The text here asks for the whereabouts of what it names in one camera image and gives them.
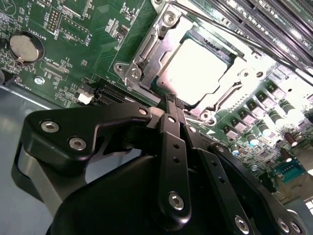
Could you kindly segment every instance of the electrolytic capacitor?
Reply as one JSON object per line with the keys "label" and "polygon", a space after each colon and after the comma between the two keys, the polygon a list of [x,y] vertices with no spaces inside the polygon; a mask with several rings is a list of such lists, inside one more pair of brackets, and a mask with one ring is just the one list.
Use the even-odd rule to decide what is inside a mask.
{"label": "electrolytic capacitor", "polygon": [[291,104],[285,104],[283,107],[283,110],[285,111],[285,113],[287,114],[287,115],[289,115],[289,112],[294,112],[294,111],[296,111],[296,109],[291,105]]}
{"label": "electrolytic capacitor", "polygon": [[285,120],[279,114],[273,114],[270,119],[275,123],[276,126],[281,127],[285,124]]}
{"label": "electrolytic capacitor", "polygon": [[298,144],[298,142],[295,140],[295,138],[290,133],[284,134],[284,138],[288,142],[288,144],[290,144],[292,147],[295,147]]}
{"label": "electrolytic capacitor", "polygon": [[287,163],[292,161],[292,155],[290,155],[286,149],[282,148],[280,154]]}
{"label": "electrolytic capacitor", "polygon": [[256,145],[259,144],[259,140],[255,137],[254,134],[248,134],[248,135],[246,136],[246,139],[248,140],[248,142],[249,142],[249,144],[250,144],[251,146],[256,146]]}
{"label": "electrolytic capacitor", "polygon": [[230,146],[230,151],[233,156],[238,156],[239,155],[239,150],[235,144]]}
{"label": "electrolytic capacitor", "polygon": [[263,124],[259,125],[258,127],[259,127],[260,132],[262,133],[263,136],[271,135],[272,132],[270,131],[269,127],[266,124],[263,123]]}

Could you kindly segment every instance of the reflective surface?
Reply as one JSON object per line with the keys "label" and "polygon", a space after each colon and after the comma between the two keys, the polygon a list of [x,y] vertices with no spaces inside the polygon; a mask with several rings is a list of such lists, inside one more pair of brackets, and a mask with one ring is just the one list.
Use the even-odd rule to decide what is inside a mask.
{"label": "reflective surface", "polygon": [[[0,89],[0,235],[45,235],[52,222],[45,205],[19,189],[11,178],[23,120],[31,112],[43,109]],[[138,155],[138,151],[132,151],[126,156],[109,157],[90,164],[86,172],[87,182]]]}

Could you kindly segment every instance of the screw hole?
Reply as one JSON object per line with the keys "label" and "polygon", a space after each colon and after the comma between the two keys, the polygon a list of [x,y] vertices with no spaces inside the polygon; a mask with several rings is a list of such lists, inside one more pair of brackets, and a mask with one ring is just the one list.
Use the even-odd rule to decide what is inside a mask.
{"label": "screw hole", "polygon": [[225,183],[226,183],[226,181],[225,181],[222,177],[219,177],[219,180],[220,180],[220,182],[221,182],[222,184],[225,184]]}
{"label": "screw hole", "polygon": [[80,141],[75,141],[74,142],[74,145],[76,145],[77,147],[81,147],[82,146],[82,143]]}
{"label": "screw hole", "polygon": [[259,78],[259,77],[262,77],[263,74],[264,74],[263,72],[257,72],[256,77],[258,77],[258,78]]}
{"label": "screw hole", "polygon": [[173,161],[174,161],[176,164],[179,164],[179,163],[180,163],[180,160],[179,160],[177,157],[173,157]]}
{"label": "screw hole", "polygon": [[51,123],[49,123],[49,124],[46,124],[46,128],[49,129],[49,130],[54,130],[55,126],[52,125]]}
{"label": "screw hole", "polygon": [[116,67],[116,70],[117,70],[118,72],[122,72],[122,71],[123,71],[123,67],[119,65],[119,66]]}

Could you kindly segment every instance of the silver screw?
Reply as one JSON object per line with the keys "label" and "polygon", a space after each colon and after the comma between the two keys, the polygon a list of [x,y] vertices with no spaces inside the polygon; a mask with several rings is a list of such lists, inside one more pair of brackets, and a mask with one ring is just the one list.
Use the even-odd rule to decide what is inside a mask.
{"label": "silver screw", "polygon": [[16,77],[16,78],[14,79],[14,81],[15,81],[15,82],[21,82],[21,78],[20,78],[20,77]]}
{"label": "silver screw", "polygon": [[290,232],[289,227],[287,226],[287,224],[286,224],[283,220],[278,219],[278,220],[277,220],[277,223],[278,223],[279,227],[280,227],[284,232],[286,232],[286,233],[289,233],[289,232]]}
{"label": "silver screw", "polygon": [[132,77],[138,79],[141,77],[141,71],[139,69],[132,69]]}
{"label": "silver screw", "polygon": [[291,226],[293,227],[294,230],[296,230],[297,233],[301,233],[301,229],[299,228],[299,226],[294,223],[292,220],[290,221]]}
{"label": "silver screw", "polygon": [[68,144],[72,149],[75,149],[78,151],[84,150],[87,147],[86,142],[83,139],[78,138],[78,137],[71,138]]}
{"label": "silver screw", "polygon": [[200,119],[202,119],[203,121],[207,121],[212,117],[211,113],[209,111],[204,111],[201,115],[200,115]]}
{"label": "silver screw", "polygon": [[148,112],[146,111],[146,110],[144,110],[144,109],[139,109],[139,112],[142,114],[142,115],[147,115],[148,114]]}
{"label": "silver screw", "polygon": [[249,226],[247,223],[242,219],[239,215],[235,217],[235,223],[238,229],[243,233],[243,234],[249,234]]}
{"label": "silver screw", "polygon": [[224,149],[222,148],[222,146],[217,145],[216,149],[219,150],[221,153],[224,153]]}
{"label": "silver screw", "polygon": [[176,15],[171,11],[167,11],[163,16],[163,21],[167,26],[172,27],[176,23]]}
{"label": "silver screw", "polygon": [[193,132],[193,133],[196,133],[197,130],[193,127],[193,126],[189,126],[189,129]]}
{"label": "silver screw", "polygon": [[34,79],[34,82],[37,84],[37,85],[43,85],[45,83],[45,80],[43,77],[41,76],[36,76],[35,79]]}
{"label": "silver screw", "polygon": [[168,119],[169,119],[169,121],[172,122],[172,123],[175,123],[175,122],[176,122],[175,119],[172,118],[172,117],[168,117]]}
{"label": "silver screw", "polygon": [[48,133],[55,133],[60,129],[59,125],[53,121],[44,121],[40,126],[43,131]]}
{"label": "silver screw", "polygon": [[258,166],[257,166],[257,165],[253,165],[253,166],[251,167],[251,171],[255,172],[255,171],[257,171],[257,170],[258,170]]}
{"label": "silver screw", "polygon": [[184,208],[184,201],[176,193],[171,193],[168,197],[168,201],[175,210],[181,211]]}

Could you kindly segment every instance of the metal plate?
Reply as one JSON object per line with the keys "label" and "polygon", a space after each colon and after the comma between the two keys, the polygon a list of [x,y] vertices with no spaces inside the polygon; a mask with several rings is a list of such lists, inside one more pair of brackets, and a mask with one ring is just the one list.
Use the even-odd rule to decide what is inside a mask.
{"label": "metal plate", "polygon": [[193,40],[186,40],[157,80],[157,85],[188,104],[196,104],[219,87],[227,64]]}

